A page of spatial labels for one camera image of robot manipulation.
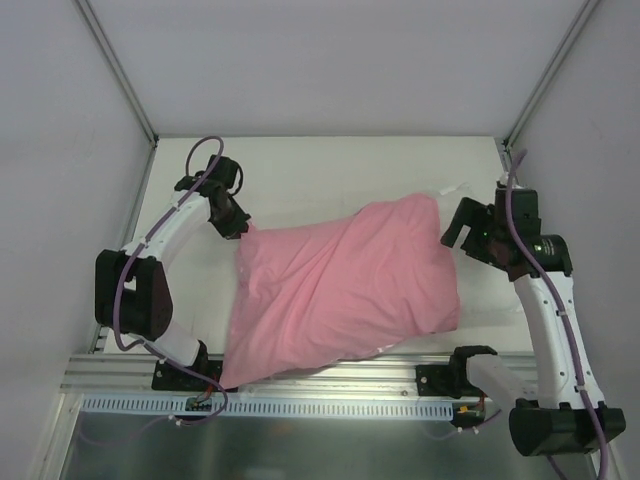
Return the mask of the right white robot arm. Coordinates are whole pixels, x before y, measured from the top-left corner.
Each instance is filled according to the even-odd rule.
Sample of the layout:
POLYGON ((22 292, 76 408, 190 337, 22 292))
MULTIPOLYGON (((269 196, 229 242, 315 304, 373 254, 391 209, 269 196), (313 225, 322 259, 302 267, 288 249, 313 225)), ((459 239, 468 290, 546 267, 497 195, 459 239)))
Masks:
POLYGON ((592 454, 626 428, 624 413, 609 407, 595 380, 574 309, 573 265, 565 240, 543 234, 538 195, 507 191, 482 204, 464 197, 441 237, 470 258, 506 273, 521 302, 537 367, 529 386, 488 346, 454 350, 438 393, 459 399, 484 393, 508 415, 509 432, 523 456, 592 454))

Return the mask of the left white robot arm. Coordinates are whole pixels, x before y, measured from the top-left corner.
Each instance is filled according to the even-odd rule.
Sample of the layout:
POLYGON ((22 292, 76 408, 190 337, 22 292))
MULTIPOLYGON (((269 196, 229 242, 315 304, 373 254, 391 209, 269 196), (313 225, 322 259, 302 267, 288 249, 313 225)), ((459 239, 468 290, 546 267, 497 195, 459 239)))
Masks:
POLYGON ((150 349, 174 362, 174 378, 188 390, 208 381, 208 352, 204 343, 173 319, 167 272, 187 240, 210 224, 226 240, 249 229, 250 215, 235 196, 244 183, 242 167, 213 155, 207 169, 177 182, 165 212, 149 231, 119 250, 103 250, 95 264, 96 322, 114 331, 118 345, 150 349))

